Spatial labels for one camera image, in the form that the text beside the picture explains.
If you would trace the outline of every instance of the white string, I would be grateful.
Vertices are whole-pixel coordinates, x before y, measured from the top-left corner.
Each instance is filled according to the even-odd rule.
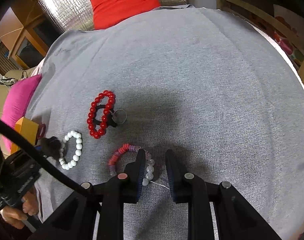
[[[162,185],[162,184],[158,184],[158,185],[160,185],[160,186],[162,186],[162,187],[165,187],[165,188],[167,188],[168,190],[170,190],[167,186],[164,186],[164,185]]]

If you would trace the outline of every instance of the bracelet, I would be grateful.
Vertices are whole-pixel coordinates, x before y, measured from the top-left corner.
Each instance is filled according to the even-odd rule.
[[[108,97],[108,103],[106,105],[97,104],[102,101],[103,98]],[[91,103],[90,112],[88,114],[87,124],[90,130],[90,135],[95,139],[99,139],[101,136],[105,135],[106,129],[109,125],[116,126],[116,123],[111,120],[112,123],[109,123],[109,118],[111,117],[111,113],[113,113],[113,106],[115,104],[115,94],[111,91],[105,90],[103,93],[99,93],[98,97]],[[101,117],[102,121],[95,120],[96,113],[98,109],[104,107],[103,115]]]
[[[75,151],[75,155],[73,155],[73,159],[71,161],[69,161],[68,163],[66,163],[64,158],[63,158],[63,152],[65,151],[65,143],[67,141],[69,141],[71,137],[76,138],[76,151]],[[59,162],[60,162],[63,169],[69,170],[69,169],[73,168],[74,166],[76,166],[76,163],[77,163],[77,161],[79,160],[79,158],[82,154],[82,151],[81,151],[82,148],[83,148],[83,146],[82,146],[82,134],[78,133],[74,130],[72,130],[71,132],[68,132],[68,134],[62,140],[62,145],[61,145],[61,149],[60,149],[60,154],[62,154],[62,157],[59,158]]]
[[[138,151],[140,149],[142,149],[142,148],[139,146],[130,145],[129,143],[126,143],[121,148],[116,150],[108,161],[110,175],[111,176],[116,175],[115,163],[121,157],[121,155],[123,155],[126,152],[138,153]],[[146,150],[145,150],[145,159],[147,160],[147,174],[145,175],[145,178],[142,181],[143,186],[148,185],[149,180],[153,179],[153,177],[154,177],[154,175],[153,175],[154,167],[153,166],[155,164],[154,160],[152,159],[151,154]]]

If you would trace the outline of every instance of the black cable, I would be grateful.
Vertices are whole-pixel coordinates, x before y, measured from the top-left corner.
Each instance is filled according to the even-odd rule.
[[[44,168],[50,175],[55,179],[63,183],[65,186],[71,188],[79,194],[89,197],[89,192],[81,187],[78,183],[72,179],[65,176],[57,168],[55,168],[51,163],[49,163],[40,153],[30,144],[22,135],[13,130],[10,126],[6,125],[0,120],[0,133],[9,138],[12,142],[18,145],[22,150],[24,150],[32,159],[34,159],[42,168]]]

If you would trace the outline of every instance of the pink beaded bracelet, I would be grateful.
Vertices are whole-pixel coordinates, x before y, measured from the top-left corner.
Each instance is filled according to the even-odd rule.
[[[108,167],[110,171],[111,176],[116,175],[116,168],[115,168],[115,163],[117,160],[121,157],[126,152],[132,152],[132,153],[138,153],[138,151],[142,149],[139,146],[135,145],[130,145],[129,143],[125,143],[121,148],[116,150],[111,158],[108,161]],[[152,159],[151,154],[145,150],[145,159],[147,160],[147,174],[145,175],[145,178],[143,179],[142,185],[146,186],[149,184],[149,180],[153,179],[153,171],[154,171],[154,160]]]

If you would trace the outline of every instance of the white beaded bracelet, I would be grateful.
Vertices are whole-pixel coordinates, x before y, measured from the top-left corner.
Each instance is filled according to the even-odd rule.
[[[63,158],[63,152],[65,150],[65,143],[67,141],[69,141],[71,137],[76,138],[76,151],[75,151],[75,155],[73,155],[73,159],[70,162],[66,163],[65,159]],[[82,135],[81,135],[81,133],[78,133],[78,132],[72,130],[62,140],[62,145],[61,145],[61,149],[60,149],[61,157],[59,158],[59,162],[60,162],[62,168],[65,170],[69,170],[69,169],[73,168],[74,166],[76,166],[76,163],[82,154],[81,150],[82,150]]]

